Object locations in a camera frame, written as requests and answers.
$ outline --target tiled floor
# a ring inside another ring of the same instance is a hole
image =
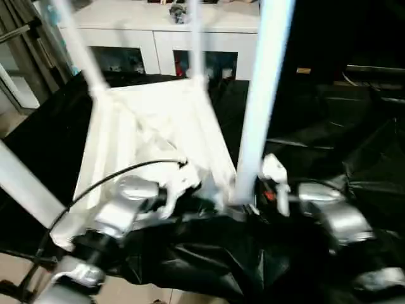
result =
[[[9,280],[18,284],[30,262],[21,258],[0,254],[0,281]],[[228,302],[205,296],[203,294],[187,293],[177,289],[162,289],[148,284],[137,286],[115,277],[109,277],[101,294],[97,296],[98,304],[150,304],[161,300],[169,304],[226,304]],[[14,299],[0,295],[0,304],[17,304]]]

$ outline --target black cloth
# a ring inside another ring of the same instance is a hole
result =
[[[106,79],[111,86],[129,86],[175,77],[108,73]],[[209,88],[235,163],[247,87],[248,82],[225,81]],[[77,75],[4,140],[63,204],[73,196],[91,106]],[[376,229],[395,236],[402,253],[404,113],[401,98],[383,93],[294,84],[294,90],[278,92],[265,153],[275,153],[292,179],[340,178],[352,203]],[[314,226],[300,217],[280,220],[267,209],[244,223],[219,217],[133,232],[110,272],[134,284],[151,282],[238,303],[358,303],[336,283],[336,269],[332,275],[325,270],[330,260]],[[28,257],[44,233],[4,191],[0,228],[0,251]],[[57,252],[48,244],[45,257],[51,261]]]

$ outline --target white countertop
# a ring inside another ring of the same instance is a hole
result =
[[[80,29],[188,31],[188,25],[173,21],[169,15],[170,6],[145,0],[96,0],[74,16]],[[257,2],[202,4],[201,14],[205,32],[258,32],[260,13]]]

